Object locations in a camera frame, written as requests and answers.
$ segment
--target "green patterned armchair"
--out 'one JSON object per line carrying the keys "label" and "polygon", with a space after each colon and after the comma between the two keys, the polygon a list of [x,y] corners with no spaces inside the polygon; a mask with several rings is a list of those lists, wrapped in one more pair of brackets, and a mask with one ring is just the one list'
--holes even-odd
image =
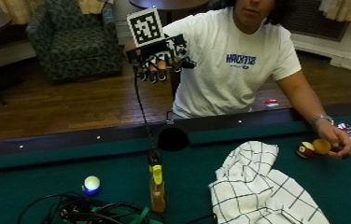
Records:
{"label": "green patterned armchair", "polygon": [[83,14],[78,0],[46,0],[27,26],[31,46],[52,83],[103,77],[120,71],[112,4]]}

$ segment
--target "dark hair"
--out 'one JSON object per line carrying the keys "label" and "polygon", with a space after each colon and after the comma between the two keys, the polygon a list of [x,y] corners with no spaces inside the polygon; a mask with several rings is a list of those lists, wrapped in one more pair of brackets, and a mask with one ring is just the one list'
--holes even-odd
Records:
{"label": "dark hair", "polygon": [[[235,7],[236,1],[238,0],[216,0],[215,4],[212,4],[212,9]],[[267,17],[266,24],[282,24],[295,10],[295,0],[275,0],[275,8]]]}

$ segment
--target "bracelet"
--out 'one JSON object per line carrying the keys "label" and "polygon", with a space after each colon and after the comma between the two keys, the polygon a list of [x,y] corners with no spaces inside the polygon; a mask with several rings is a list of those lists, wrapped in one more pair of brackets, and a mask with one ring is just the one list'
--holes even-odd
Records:
{"label": "bracelet", "polygon": [[311,125],[312,125],[315,131],[316,131],[316,121],[318,121],[319,119],[327,119],[328,122],[330,122],[332,125],[335,125],[335,120],[332,119],[332,117],[330,117],[330,116],[327,116],[327,115],[319,115],[319,116],[316,116],[316,117],[312,119],[312,121],[311,121]]}

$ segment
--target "white t-shirt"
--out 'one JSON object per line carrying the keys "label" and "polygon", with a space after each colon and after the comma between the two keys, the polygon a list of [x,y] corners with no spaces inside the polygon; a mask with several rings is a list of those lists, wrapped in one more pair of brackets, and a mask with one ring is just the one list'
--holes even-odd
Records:
{"label": "white t-shirt", "polygon": [[164,34],[183,34],[195,69],[183,69],[174,112],[184,118],[251,111],[255,94],[271,77],[275,81],[302,70],[290,31],[262,25],[244,34],[234,23],[232,7],[175,21]]}

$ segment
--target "pool table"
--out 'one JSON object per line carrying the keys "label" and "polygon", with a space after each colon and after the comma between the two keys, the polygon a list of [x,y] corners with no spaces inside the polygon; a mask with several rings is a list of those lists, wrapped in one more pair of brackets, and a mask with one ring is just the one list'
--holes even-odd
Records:
{"label": "pool table", "polygon": [[[351,104],[328,105],[336,122],[351,124]],[[294,109],[151,123],[154,142],[170,127],[188,135],[178,152],[160,151],[167,186],[166,223],[182,224],[212,212],[208,185],[227,155],[247,141],[280,148],[274,169],[311,194],[331,223],[351,224],[351,157],[306,160],[296,146],[318,136]],[[15,223],[27,204],[50,194],[82,192],[90,175],[102,181],[92,199],[150,206],[150,141],[143,125],[56,133],[0,141],[0,224]],[[40,223],[50,202],[26,213],[22,223]]]}

